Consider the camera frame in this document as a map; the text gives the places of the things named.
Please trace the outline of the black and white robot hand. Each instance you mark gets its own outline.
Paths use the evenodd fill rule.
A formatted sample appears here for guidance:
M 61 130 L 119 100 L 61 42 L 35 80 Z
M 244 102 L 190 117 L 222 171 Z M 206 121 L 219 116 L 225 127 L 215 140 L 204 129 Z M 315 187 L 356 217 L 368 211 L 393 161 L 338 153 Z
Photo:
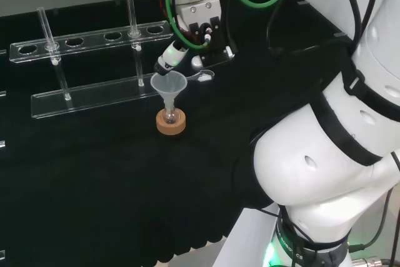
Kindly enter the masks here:
M 203 0 L 166 9 L 174 41 L 154 65 L 165 76 L 172 71 L 185 75 L 231 61 L 234 50 L 226 42 L 220 0 Z

